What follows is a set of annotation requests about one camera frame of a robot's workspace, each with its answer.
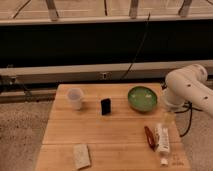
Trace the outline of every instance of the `green bowl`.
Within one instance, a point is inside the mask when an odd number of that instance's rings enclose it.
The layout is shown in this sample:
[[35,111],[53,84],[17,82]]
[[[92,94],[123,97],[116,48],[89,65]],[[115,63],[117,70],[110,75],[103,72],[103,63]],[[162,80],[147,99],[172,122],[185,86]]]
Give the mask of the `green bowl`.
[[137,86],[129,91],[128,101],[133,109],[150,112],[157,105],[157,95],[147,87]]

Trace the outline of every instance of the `speckled floor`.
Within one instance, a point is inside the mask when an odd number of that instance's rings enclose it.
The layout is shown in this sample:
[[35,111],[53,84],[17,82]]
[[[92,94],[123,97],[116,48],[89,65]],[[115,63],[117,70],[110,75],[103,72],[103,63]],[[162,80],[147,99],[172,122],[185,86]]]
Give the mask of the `speckled floor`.
[[[0,171],[33,171],[52,101],[0,104]],[[176,117],[183,132],[189,114]],[[192,128],[182,138],[192,171],[213,170],[213,119],[194,112]]]
[[0,171],[33,171],[52,102],[0,104]]

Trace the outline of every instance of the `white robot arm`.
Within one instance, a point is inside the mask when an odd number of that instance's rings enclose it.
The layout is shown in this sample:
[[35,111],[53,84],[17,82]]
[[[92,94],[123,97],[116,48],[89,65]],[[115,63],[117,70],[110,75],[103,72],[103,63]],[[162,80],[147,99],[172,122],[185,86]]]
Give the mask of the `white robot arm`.
[[187,100],[213,116],[213,91],[204,85],[207,77],[206,69],[198,64],[168,73],[162,98],[167,109],[178,109]]

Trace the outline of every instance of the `white paper cup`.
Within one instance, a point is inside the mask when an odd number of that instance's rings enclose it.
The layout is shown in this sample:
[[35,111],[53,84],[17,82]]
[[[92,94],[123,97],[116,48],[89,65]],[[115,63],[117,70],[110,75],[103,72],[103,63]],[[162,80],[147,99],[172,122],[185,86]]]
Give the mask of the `white paper cup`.
[[82,100],[84,93],[80,88],[71,88],[67,93],[68,100],[75,110],[80,110],[82,108]]

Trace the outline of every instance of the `small black box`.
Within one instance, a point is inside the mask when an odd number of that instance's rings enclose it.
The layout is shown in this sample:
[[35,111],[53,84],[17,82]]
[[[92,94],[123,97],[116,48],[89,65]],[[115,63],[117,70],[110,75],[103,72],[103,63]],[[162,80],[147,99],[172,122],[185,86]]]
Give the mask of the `small black box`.
[[101,114],[107,115],[110,112],[111,112],[111,100],[109,98],[101,100]]

